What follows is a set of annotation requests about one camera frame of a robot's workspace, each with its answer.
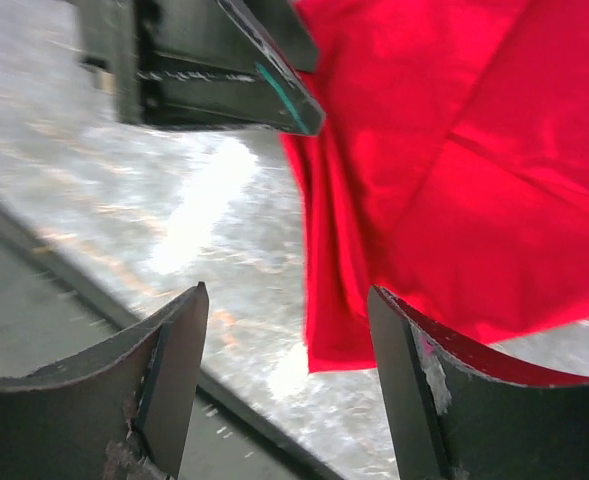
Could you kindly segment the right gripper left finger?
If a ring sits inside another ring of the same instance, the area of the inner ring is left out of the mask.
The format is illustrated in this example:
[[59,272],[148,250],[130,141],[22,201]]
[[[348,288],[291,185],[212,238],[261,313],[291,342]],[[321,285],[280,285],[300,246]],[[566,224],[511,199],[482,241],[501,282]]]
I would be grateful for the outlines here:
[[198,283],[146,320],[0,378],[0,479],[174,479],[203,354]]

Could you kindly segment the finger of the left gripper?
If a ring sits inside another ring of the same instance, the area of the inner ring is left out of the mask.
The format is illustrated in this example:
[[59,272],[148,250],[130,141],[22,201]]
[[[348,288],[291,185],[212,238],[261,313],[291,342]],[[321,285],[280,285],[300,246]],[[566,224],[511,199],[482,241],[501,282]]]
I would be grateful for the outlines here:
[[244,1],[160,1],[163,122],[179,131],[270,129],[312,136],[325,113]]
[[315,71],[320,52],[293,1],[245,0],[244,3],[294,69],[305,73]]

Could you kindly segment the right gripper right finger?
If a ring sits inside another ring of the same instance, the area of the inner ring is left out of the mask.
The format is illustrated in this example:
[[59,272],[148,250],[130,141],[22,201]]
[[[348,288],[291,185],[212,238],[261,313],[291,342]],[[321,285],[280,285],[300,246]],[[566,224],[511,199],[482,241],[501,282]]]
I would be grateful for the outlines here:
[[372,343],[404,479],[589,479],[589,377],[478,343],[387,290]]

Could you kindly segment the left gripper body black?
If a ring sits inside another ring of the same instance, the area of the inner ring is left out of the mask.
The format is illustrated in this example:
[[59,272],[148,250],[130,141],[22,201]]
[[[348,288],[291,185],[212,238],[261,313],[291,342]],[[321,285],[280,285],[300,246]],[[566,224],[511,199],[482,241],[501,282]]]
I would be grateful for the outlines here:
[[73,5],[82,42],[80,63],[113,95],[118,120],[160,125],[163,93],[154,67],[162,3],[86,0]]

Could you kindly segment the red cloth napkin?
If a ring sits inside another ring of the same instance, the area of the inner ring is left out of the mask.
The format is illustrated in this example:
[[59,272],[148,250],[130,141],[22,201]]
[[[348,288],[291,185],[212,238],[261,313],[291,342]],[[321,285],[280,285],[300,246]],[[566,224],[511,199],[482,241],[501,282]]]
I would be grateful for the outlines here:
[[302,1],[312,372],[375,366],[371,286],[484,344],[589,318],[589,1]]

